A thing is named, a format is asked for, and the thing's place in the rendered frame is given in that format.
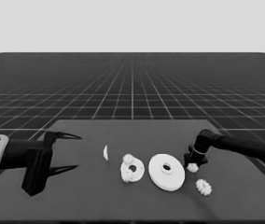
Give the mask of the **larger white toothed gear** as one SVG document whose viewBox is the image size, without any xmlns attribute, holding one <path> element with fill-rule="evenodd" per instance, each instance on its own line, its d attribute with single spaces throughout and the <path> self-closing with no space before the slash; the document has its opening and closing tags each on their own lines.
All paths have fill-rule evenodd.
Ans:
<svg viewBox="0 0 265 224">
<path fill-rule="evenodd" d="M 200 192 L 200 194 L 202 194 L 204 196 L 208 196 L 212 192 L 211 185 L 204 179 L 199 179 L 196 182 L 196 189 L 198 192 Z"/>
</svg>

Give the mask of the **large thick white disc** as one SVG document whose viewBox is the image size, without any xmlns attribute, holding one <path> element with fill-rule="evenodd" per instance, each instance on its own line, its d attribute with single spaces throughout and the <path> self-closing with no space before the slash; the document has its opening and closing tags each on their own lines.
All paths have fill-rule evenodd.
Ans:
<svg viewBox="0 0 265 224">
<path fill-rule="evenodd" d="M 148 172 L 153 183 L 167 191 L 180 189 L 186 179 L 182 163 L 169 154 L 153 156 L 148 164 Z"/>
</svg>

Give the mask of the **white round carrier with pins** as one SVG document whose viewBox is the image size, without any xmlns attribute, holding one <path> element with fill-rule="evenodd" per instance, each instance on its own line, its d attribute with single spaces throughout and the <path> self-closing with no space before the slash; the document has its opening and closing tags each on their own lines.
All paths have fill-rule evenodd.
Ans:
<svg viewBox="0 0 265 224">
<path fill-rule="evenodd" d="M 143 177 L 145 173 L 145 166 L 139 159 L 133 157 L 133 162 L 131 164 L 126 164 L 122 160 L 122 164 L 120 165 L 120 173 L 125 170 L 132 170 L 132 182 L 137 182 Z"/>
</svg>

